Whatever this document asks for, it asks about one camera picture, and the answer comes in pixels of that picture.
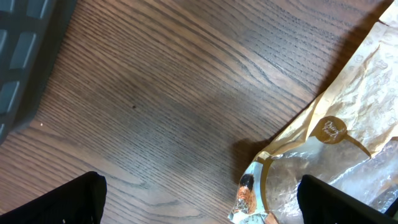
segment wood grain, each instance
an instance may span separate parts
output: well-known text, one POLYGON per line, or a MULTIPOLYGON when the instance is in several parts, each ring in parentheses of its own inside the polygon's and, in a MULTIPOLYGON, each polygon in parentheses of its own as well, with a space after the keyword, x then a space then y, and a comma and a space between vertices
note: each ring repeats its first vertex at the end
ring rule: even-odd
POLYGON ((0 148, 0 213, 94 170, 103 223, 229 223, 252 157, 389 3, 79 0, 35 121, 0 148))

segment brown paper bag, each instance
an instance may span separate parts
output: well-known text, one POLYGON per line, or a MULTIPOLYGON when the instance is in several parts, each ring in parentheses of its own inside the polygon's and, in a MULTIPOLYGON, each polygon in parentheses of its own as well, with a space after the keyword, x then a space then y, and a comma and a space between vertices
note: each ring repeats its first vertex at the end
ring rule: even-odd
POLYGON ((328 89, 253 160, 229 219, 303 223, 304 174, 384 212, 398 197, 398 1, 328 89))

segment printed logo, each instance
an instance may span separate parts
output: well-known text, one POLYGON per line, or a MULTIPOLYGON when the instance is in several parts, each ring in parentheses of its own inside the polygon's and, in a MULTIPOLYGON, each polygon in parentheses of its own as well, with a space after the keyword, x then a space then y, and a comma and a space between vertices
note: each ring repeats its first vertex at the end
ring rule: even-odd
POLYGON ((345 123, 334 117, 327 116, 319 120, 317 126, 312 131, 311 136, 325 144, 337 144, 347 135, 347 126, 345 123))

